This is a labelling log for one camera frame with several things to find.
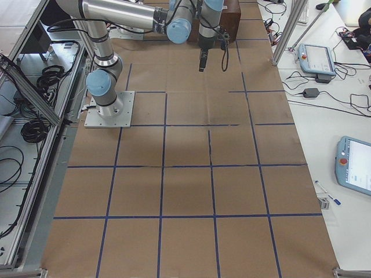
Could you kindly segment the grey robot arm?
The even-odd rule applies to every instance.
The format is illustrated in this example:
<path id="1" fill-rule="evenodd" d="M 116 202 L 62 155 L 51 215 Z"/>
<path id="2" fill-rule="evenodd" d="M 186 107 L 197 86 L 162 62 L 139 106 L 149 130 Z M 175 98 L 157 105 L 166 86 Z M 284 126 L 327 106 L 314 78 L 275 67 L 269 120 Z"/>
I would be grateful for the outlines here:
<path id="1" fill-rule="evenodd" d="M 128 32 L 138 28 L 164 34 L 171 42 L 182 44 L 190 36 L 193 20 L 199 19 L 199 71 L 205 70 L 208 52 L 217 41 L 224 51 L 221 69 L 228 68 L 229 35 L 220 26 L 223 1 L 170 1 L 167 9 L 131 1 L 57 1 L 57 4 L 75 25 L 83 25 L 80 32 L 93 50 L 97 69 L 88 75 L 86 85 L 97 114 L 103 119 L 119 116 L 124 108 L 124 101 L 115 90 L 123 61 L 113 50 L 107 24 Z"/>

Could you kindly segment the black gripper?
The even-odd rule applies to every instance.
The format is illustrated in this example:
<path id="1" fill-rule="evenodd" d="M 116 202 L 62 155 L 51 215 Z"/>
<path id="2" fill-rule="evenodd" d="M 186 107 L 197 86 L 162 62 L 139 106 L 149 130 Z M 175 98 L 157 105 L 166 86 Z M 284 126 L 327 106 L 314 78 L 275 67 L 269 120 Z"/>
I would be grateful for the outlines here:
<path id="1" fill-rule="evenodd" d="M 201 25 L 198 32 L 198 45 L 201 48 L 199 54 L 199 72 L 203 72 L 208 60 L 208 50 L 214 48 L 216 42 L 220 42 L 221 50 L 226 50 L 230 35 L 222 26 L 207 27 Z"/>

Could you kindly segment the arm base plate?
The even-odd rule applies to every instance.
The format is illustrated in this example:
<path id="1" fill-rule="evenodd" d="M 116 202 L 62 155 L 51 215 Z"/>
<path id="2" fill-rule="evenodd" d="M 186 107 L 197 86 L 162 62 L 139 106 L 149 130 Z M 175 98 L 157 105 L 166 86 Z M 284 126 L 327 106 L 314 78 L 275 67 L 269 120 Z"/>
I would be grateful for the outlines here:
<path id="1" fill-rule="evenodd" d="M 96 104 L 92 98 L 88 109 L 85 124 L 86 128 L 130 128 L 134 105 L 135 91 L 117 93 L 116 101 L 107 107 Z"/>

